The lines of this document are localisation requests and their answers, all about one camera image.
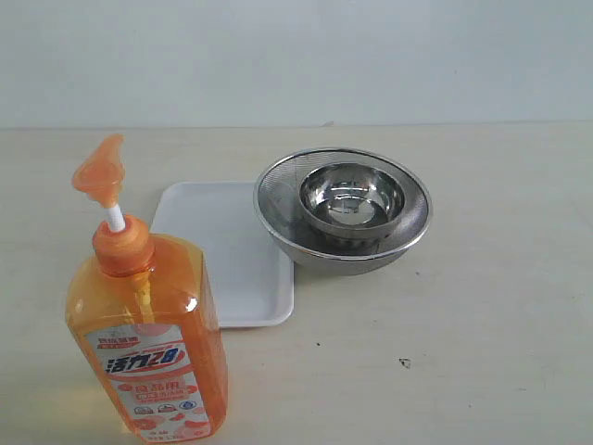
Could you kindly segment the orange pump soap bottle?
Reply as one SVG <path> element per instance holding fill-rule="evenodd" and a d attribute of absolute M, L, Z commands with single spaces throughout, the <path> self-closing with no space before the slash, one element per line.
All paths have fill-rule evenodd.
<path fill-rule="evenodd" d="M 123 138 L 108 136 L 72 177 L 105 210 L 93 255 L 73 276 L 65 318 L 124 424 L 147 444 L 213 435 L 228 406 L 228 367 L 206 258 L 124 213 Z"/>

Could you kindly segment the large steel mesh colander bowl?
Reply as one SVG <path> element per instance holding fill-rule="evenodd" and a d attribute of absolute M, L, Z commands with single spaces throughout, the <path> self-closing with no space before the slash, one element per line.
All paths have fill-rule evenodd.
<path fill-rule="evenodd" d="M 374 240 L 335 238 L 305 220 L 298 198 L 301 181 L 321 166 L 338 162 L 377 168 L 400 183 L 406 203 L 391 235 Z M 260 222 L 293 262 L 338 275 L 367 273 L 397 260 L 422 238 L 433 213 L 430 194 L 413 172 L 392 159 L 349 147 L 312 148 L 277 160 L 258 178 L 253 200 Z"/>

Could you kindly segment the small stainless steel bowl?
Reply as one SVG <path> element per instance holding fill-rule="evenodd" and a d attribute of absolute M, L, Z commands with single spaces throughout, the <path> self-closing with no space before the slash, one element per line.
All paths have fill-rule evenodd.
<path fill-rule="evenodd" d="M 347 240 L 391 235 L 406 203 L 393 176 L 354 162 L 326 164 L 310 172 L 300 183 L 298 198 L 312 228 Z"/>

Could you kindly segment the white rectangular plastic tray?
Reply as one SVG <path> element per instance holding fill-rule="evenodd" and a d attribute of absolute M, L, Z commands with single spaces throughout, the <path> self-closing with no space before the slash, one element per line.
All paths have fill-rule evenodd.
<path fill-rule="evenodd" d="M 181 182 L 161 195 L 151 231 L 202 248 L 222 328 L 283 323 L 294 309 L 294 264 L 254 210 L 251 182 Z"/>

